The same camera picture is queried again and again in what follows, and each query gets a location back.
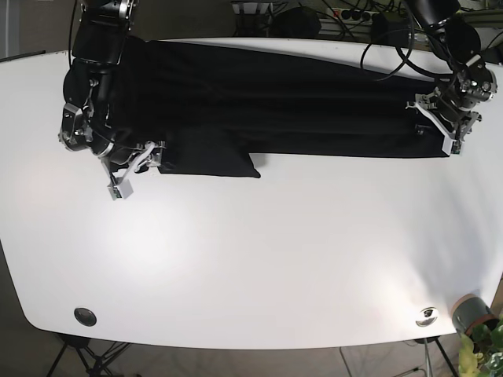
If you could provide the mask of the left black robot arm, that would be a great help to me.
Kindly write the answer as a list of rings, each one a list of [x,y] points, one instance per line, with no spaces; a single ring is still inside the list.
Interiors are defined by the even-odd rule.
[[[486,67],[479,35],[464,21],[459,2],[406,1],[405,7],[428,37],[431,51],[452,70],[448,82],[438,82],[430,94],[417,94],[409,106],[444,136],[443,152],[458,155],[464,137],[482,119],[474,107],[497,92],[496,77]]]

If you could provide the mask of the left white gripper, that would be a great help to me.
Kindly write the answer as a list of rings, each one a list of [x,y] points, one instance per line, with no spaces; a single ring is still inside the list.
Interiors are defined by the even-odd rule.
[[[427,118],[443,135],[442,151],[446,155],[460,155],[464,147],[464,138],[472,132],[476,122],[482,116],[472,108],[458,107],[440,88],[430,94],[416,94],[413,101],[408,101],[406,109],[412,109]],[[416,124],[414,131],[424,136],[435,131],[432,126]]]

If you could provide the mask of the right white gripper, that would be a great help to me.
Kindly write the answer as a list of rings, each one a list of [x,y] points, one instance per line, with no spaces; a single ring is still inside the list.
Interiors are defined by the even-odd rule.
[[[127,199],[133,193],[129,176],[160,167],[165,148],[165,141],[147,141],[136,148],[115,146],[109,154],[100,156],[99,160],[109,179],[107,189],[112,199]]]

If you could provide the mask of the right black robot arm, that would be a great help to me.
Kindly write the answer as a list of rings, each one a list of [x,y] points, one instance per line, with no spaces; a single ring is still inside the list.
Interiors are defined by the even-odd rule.
[[[89,150],[100,160],[113,199],[128,198],[133,192],[129,177],[160,167],[166,148],[165,141],[131,139],[130,132],[114,123],[114,85],[137,5],[76,1],[73,9],[82,15],[79,28],[71,29],[68,38],[69,70],[58,138],[68,151]]]

